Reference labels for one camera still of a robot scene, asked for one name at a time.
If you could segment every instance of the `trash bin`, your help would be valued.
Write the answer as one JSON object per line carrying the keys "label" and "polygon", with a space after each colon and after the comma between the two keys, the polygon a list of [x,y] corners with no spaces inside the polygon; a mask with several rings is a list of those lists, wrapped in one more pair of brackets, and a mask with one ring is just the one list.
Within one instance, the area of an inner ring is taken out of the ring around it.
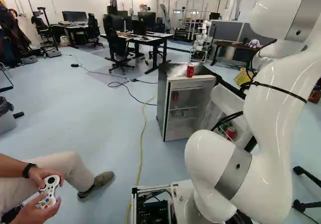
{"label": "trash bin", "polygon": [[12,111],[14,106],[5,97],[0,96],[0,134],[14,129],[17,126]]}

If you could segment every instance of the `beige pants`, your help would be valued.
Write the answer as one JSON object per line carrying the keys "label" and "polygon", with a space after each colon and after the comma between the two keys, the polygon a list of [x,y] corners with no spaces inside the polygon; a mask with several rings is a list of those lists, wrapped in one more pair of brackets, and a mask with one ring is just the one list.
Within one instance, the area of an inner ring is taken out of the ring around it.
{"label": "beige pants", "polygon": [[[76,152],[57,153],[27,162],[61,172],[66,181],[78,191],[86,191],[94,183],[93,174],[85,167]],[[20,205],[36,192],[38,192],[38,188],[30,179],[0,178],[0,216]]]}

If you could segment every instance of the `red can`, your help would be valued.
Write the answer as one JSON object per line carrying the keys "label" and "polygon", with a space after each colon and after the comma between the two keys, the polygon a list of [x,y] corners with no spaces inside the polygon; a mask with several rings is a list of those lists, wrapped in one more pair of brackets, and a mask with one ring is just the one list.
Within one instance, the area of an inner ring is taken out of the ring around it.
{"label": "red can", "polygon": [[227,127],[225,133],[230,140],[233,140],[236,137],[236,129],[232,126]]}
{"label": "red can", "polygon": [[187,65],[187,76],[186,77],[193,77],[194,69],[195,69],[195,67],[193,64],[190,63],[189,65]]}

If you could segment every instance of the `gray shoe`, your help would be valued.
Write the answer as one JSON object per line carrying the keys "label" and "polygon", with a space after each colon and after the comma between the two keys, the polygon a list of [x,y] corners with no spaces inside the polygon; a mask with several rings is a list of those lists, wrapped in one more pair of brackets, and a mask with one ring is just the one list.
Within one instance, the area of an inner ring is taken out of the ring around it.
{"label": "gray shoe", "polygon": [[95,190],[100,189],[103,186],[106,186],[111,183],[111,181],[114,178],[114,172],[107,171],[103,172],[95,177],[94,184],[89,188],[89,190],[84,192],[78,192],[78,197],[80,199],[85,199],[88,197],[91,193],[93,193]]}

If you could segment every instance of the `controller button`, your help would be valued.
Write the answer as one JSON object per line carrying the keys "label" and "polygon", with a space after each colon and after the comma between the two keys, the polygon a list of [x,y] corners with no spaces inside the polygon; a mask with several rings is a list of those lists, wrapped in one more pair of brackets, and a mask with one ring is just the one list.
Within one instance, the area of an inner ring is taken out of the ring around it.
{"label": "controller button", "polygon": [[49,179],[48,179],[48,183],[49,184],[52,184],[52,183],[54,183],[55,182],[55,178],[54,177],[50,177]]}

